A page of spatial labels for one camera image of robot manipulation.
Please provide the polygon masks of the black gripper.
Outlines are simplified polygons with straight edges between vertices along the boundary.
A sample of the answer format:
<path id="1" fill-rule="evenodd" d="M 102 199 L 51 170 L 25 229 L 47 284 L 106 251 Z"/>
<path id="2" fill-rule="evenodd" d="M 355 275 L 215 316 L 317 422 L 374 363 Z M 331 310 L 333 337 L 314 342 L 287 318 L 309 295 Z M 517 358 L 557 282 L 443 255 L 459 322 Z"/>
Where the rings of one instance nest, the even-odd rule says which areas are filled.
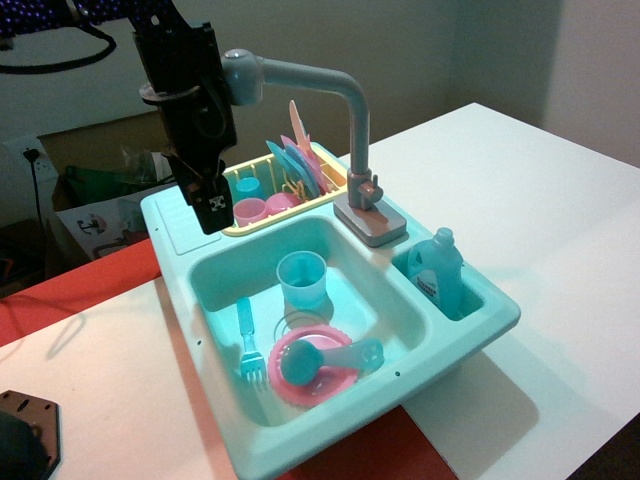
<path id="1" fill-rule="evenodd" d="M 163 156 L 186 203 L 204 234 L 231 227 L 221 155 L 237 136 L 215 30 L 208 22 L 148 20 L 135 26 L 134 40 L 148 78 L 140 94 L 160 112 L 172 147 Z M 218 176 L 202 181 L 200 175 Z"/>

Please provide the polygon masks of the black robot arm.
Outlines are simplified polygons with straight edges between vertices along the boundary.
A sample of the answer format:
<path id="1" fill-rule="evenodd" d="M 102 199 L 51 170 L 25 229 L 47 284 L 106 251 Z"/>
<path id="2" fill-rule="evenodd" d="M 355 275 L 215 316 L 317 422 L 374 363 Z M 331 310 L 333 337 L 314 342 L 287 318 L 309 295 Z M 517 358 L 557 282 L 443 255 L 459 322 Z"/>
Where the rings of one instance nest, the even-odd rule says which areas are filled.
<path id="1" fill-rule="evenodd" d="M 212 234 L 234 223 L 232 193 L 222 155 L 237 143 L 233 88 L 226 58 L 210 23 L 190 23 L 171 1 L 4 1 L 1 47 L 17 36 L 76 28 L 106 42 L 83 58 L 43 65 L 4 65 L 8 75 L 42 75 L 94 64 L 116 48 L 99 25 L 128 19 L 148 82 L 144 103 L 158 109 L 170 141 L 169 165 L 202 231 Z"/>

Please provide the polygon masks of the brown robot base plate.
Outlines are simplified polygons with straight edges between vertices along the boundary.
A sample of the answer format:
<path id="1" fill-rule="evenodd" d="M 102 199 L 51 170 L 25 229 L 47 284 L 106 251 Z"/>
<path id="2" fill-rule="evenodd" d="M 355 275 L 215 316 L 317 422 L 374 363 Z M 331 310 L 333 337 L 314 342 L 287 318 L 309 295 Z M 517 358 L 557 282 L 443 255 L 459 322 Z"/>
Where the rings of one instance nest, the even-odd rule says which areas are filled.
<path id="1" fill-rule="evenodd" d="M 1 393 L 1 478 L 50 479 L 61 461 L 60 408 L 52 400 Z"/>

